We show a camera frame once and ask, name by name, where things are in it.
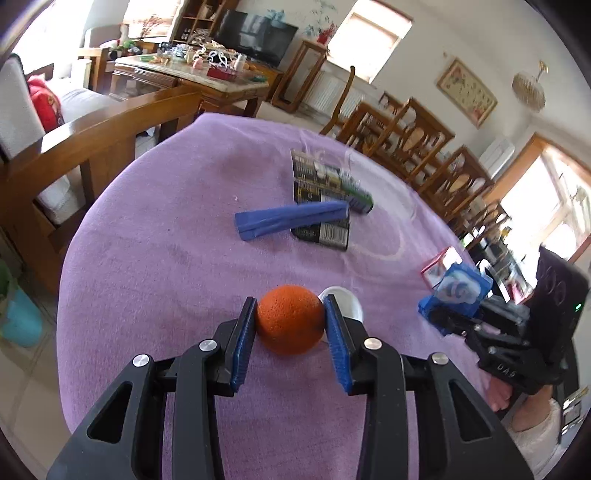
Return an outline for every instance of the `television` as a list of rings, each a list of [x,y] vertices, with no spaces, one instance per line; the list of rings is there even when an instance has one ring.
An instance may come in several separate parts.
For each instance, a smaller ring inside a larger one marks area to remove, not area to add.
[[[297,29],[267,17],[226,10],[213,39],[226,48],[278,67]]]

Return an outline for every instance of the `orange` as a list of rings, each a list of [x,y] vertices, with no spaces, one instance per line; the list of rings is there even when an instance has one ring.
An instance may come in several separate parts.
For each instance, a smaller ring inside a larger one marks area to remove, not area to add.
[[[280,355],[310,350],[324,332],[324,306],[310,290],[283,285],[258,303],[256,332],[263,344]]]

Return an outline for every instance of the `purple tablecloth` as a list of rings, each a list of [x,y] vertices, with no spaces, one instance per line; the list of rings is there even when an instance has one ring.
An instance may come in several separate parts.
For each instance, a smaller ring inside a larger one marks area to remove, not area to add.
[[[291,148],[349,168],[372,192],[374,209],[352,214],[347,252],[289,232],[238,238],[234,213],[292,204]],[[76,428],[134,355],[179,355],[234,318],[246,296],[260,299],[281,284],[316,293],[332,285],[352,290],[371,335],[422,358],[447,353],[483,393],[488,380],[475,355],[461,339],[443,339],[417,313],[428,294],[419,272],[449,245],[457,239],[414,192],[344,145],[289,125],[204,114],[131,164],[70,245],[57,324],[67,424]],[[343,392],[325,343],[281,358],[255,341],[246,383],[217,405],[228,480],[355,477],[365,398]],[[416,478],[409,408],[410,478]]]

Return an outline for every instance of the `chandelier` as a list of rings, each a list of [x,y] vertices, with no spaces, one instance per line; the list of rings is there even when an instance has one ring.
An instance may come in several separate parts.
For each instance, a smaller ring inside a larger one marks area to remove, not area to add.
[[[546,105],[546,95],[539,83],[543,73],[548,73],[548,66],[540,60],[540,72],[537,77],[527,72],[519,72],[513,77],[513,91],[515,96],[527,108],[534,112],[541,112]]]

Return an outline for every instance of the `pink box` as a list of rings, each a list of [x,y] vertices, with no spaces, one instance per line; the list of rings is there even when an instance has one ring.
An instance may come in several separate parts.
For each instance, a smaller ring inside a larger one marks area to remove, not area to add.
[[[425,268],[421,270],[421,276],[429,288],[435,288],[445,275],[445,272],[454,263],[462,263],[462,258],[453,247],[447,247],[437,254]]]

